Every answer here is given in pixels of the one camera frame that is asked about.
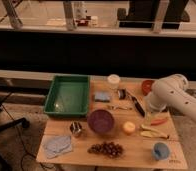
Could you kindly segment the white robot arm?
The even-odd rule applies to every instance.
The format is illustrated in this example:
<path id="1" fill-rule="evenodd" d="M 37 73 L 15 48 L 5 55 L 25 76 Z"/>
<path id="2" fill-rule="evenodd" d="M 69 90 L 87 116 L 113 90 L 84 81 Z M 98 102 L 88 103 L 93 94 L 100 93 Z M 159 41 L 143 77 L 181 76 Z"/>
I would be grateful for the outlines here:
<path id="1" fill-rule="evenodd" d="M 155 80 L 145 97 L 147 111 L 158 113 L 171 106 L 196 122 L 196 98 L 186 92 L 188 86 L 189 82 L 182 74 Z"/>

